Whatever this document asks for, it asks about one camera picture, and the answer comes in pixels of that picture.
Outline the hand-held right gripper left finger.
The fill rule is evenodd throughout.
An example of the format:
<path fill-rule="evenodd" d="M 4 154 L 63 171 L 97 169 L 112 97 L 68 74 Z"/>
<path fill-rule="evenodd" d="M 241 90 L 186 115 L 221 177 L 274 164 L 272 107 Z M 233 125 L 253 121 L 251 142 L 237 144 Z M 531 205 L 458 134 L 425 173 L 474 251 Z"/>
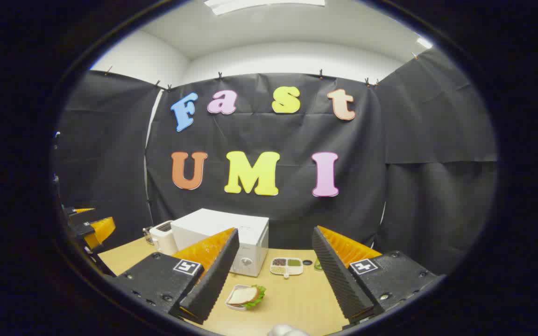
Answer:
<path fill-rule="evenodd" d="M 173 255 L 152 253 L 109 280 L 156 314 L 203 324 L 239 247 L 237 228 L 228 228 Z"/>

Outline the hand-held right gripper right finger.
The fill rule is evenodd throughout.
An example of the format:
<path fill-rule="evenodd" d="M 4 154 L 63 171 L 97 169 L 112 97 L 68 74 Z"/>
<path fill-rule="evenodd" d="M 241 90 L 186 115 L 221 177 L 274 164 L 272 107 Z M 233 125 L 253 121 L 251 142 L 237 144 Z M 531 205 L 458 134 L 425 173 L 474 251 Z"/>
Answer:
<path fill-rule="evenodd" d="M 442 280 L 401 251 L 380 253 L 325 227 L 315 227 L 311 241 L 352 325 L 399 308 Z"/>

